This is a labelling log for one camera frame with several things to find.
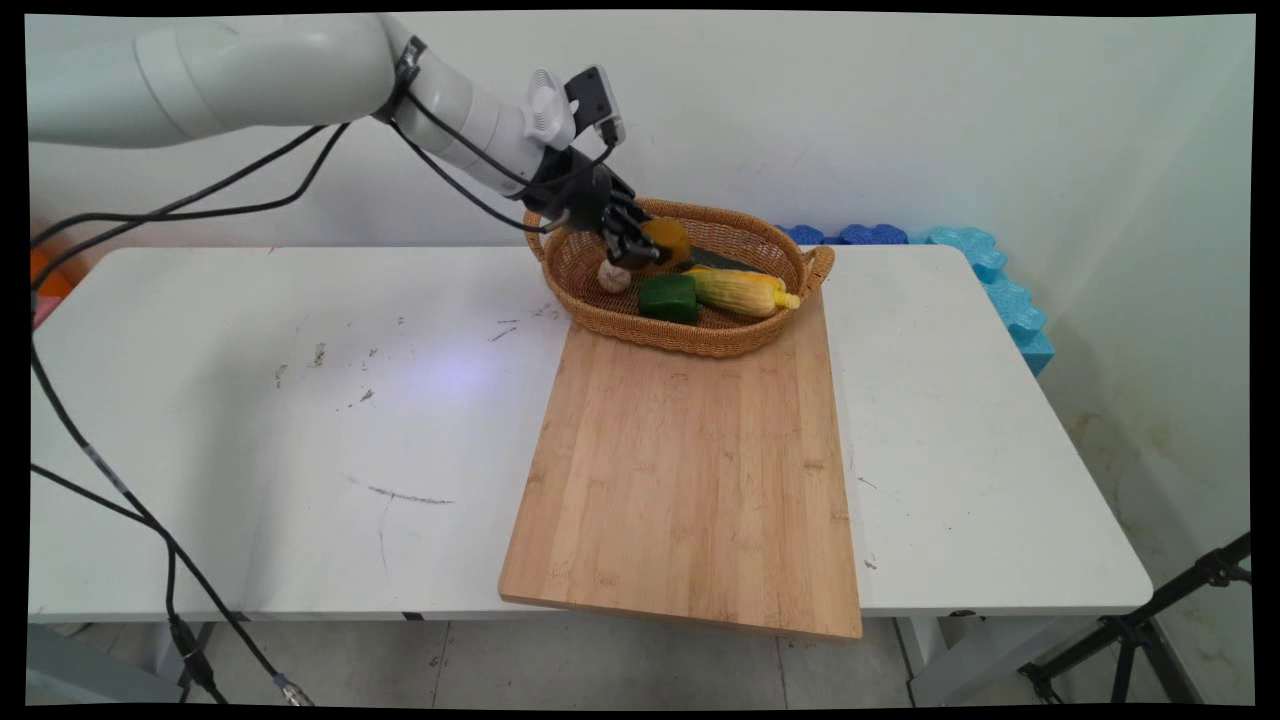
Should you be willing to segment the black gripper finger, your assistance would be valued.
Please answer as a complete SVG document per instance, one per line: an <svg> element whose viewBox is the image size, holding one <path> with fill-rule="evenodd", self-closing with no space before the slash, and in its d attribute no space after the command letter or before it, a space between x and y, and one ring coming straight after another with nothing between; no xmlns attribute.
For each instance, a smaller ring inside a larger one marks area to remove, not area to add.
<svg viewBox="0 0 1280 720"><path fill-rule="evenodd" d="M605 260L625 270L643 270L663 261L663 249L646 233L645 223L603 223Z"/></svg>
<svg viewBox="0 0 1280 720"><path fill-rule="evenodd" d="M643 227L652 220L639 204L636 196L628 191L612 192L612 228L618 236L640 238L644 234Z"/></svg>

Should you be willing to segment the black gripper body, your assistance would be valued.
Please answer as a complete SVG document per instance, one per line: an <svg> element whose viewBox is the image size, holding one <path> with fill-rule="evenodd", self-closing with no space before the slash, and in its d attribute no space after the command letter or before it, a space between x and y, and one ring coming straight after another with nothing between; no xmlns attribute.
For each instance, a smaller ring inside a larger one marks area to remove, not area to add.
<svg viewBox="0 0 1280 720"><path fill-rule="evenodd" d="M564 227L599 233L603 223L612 223L612 192L628 191L636 196L605 164L612 152L605 149L591 159L577 149L545 149L518 200L529 211L550 222L567 217Z"/></svg>

